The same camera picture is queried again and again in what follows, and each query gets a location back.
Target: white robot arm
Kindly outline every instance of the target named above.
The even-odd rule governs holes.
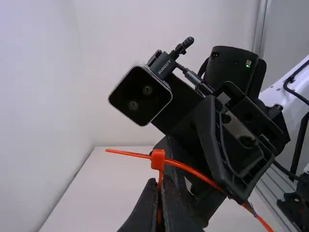
[[[285,80],[291,76],[294,76],[294,81],[288,83],[288,88],[309,99],[309,55],[259,95],[259,99],[266,106],[279,104],[283,107],[282,113],[290,134],[296,130],[302,118],[309,112],[309,106],[305,102],[283,88]],[[309,163],[304,171],[309,173]]]

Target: orange zip tie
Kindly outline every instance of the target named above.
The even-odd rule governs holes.
[[[221,187],[219,187],[216,182],[209,179],[204,174],[200,173],[199,171],[195,170],[194,168],[192,168],[192,167],[190,167],[190,166],[188,166],[184,163],[181,163],[179,161],[172,160],[172,159],[166,159],[164,150],[153,149],[151,156],[141,154],[141,153],[135,153],[135,152],[129,152],[129,151],[120,151],[120,150],[114,150],[114,149],[106,149],[105,151],[115,153],[115,154],[121,154],[121,155],[126,155],[126,156],[133,156],[133,157],[138,157],[138,158],[143,158],[143,159],[149,159],[151,161],[151,168],[159,171],[159,180],[158,180],[158,190],[159,190],[159,192],[160,192],[161,187],[162,187],[164,164],[166,163],[166,164],[181,168],[183,170],[186,170],[186,171],[192,173],[193,175],[204,180],[209,185],[213,186],[215,189],[219,190],[220,192],[222,192],[226,195],[226,192]],[[256,214],[256,212],[254,211],[254,209],[251,205],[244,203],[241,206],[244,207],[245,209],[247,209],[250,213],[252,213],[253,216],[258,219],[258,221],[264,226],[264,228],[268,232],[274,232],[274,230],[271,228],[271,226],[268,225],[267,222],[265,222],[263,220],[263,218],[261,218],[259,215]],[[161,209],[159,208],[158,209],[158,224],[160,224],[160,223],[161,223]]]

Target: white table surface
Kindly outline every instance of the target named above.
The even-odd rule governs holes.
[[[96,147],[40,232],[115,232],[133,210],[147,180],[158,177],[150,161]],[[147,154],[150,146],[112,147]],[[253,191],[250,202],[277,231],[283,231]],[[233,200],[225,200],[207,232],[264,232],[263,226]]]

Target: camera lens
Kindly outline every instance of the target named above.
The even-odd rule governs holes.
[[[150,95],[153,92],[153,88],[151,86],[144,86],[143,93],[144,95]]]
[[[136,101],[129,102],[129,110],[135,111],[139,107],[139,104]]]

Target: depth camera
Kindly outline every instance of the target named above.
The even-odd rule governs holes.
[[[133,66],[108,97],[110,104],[140,126],[172,100],[169,86],[142,65]]]

